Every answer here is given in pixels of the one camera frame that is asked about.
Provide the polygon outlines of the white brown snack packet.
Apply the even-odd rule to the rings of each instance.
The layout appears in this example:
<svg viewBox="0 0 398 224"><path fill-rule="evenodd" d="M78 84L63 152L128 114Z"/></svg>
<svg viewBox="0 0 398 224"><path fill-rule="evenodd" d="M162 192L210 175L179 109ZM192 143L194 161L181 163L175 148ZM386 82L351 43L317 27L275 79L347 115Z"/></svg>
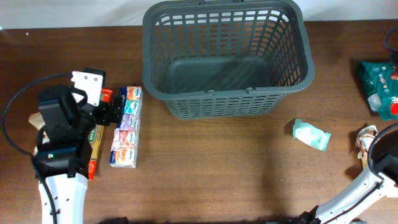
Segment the white brown snack packet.
<svg viewBox="0 0 398 224"><path fill-rule="evenodd" d="M356 137L356 147L358 148L358 159L361 159L363 163L368 161L368 151L374 138L378 135L378 130L375 125L360 130Z"/></svg>

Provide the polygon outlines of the green Nescafe coffee bag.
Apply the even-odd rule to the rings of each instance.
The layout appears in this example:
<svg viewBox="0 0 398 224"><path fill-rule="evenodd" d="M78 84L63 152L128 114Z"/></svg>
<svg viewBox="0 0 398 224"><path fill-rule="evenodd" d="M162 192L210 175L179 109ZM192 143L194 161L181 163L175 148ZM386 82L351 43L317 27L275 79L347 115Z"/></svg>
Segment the green Nescafe coffee bag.
<svg viewBox="0 0 398 224"><path fill-rule="evenodd" d="M397 65L362 61L358 79L371 112L383 121L397 119Z"/></svg>

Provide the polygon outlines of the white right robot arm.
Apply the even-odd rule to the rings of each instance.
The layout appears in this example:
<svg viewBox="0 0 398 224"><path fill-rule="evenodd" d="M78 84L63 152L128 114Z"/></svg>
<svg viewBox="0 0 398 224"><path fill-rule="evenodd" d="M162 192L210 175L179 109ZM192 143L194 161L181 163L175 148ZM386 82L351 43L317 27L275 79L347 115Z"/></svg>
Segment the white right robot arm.
<svg viewBox="0 0 398 224"><path fill-rule="evenodd" d="M360 130L356 147L361 173L329 202L302 213L298 223L350 223L383 197L397 197L397 124Z"/></svg>

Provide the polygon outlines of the tan packet under left arm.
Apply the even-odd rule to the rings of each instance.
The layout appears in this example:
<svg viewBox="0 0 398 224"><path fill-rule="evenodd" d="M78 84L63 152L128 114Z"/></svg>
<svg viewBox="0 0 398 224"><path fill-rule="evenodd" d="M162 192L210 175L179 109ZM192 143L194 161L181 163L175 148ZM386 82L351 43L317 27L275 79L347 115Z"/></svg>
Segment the tan packet under left arm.
<svg viewBox="0 0 398 224"><path fill-rule="evenodd" d="M42 117L42 115L40 114L40 112L37 113L33 113L29 116L29 123L31 125L33 125L37 130L40 130L40 128L42 128L45 125L44 119ZM44 132L44 138L42 143L46 143L49 142L49 138L46 134L46 132ZM34 155L36 155L38 152L37 146L34 148Z"/></svg>

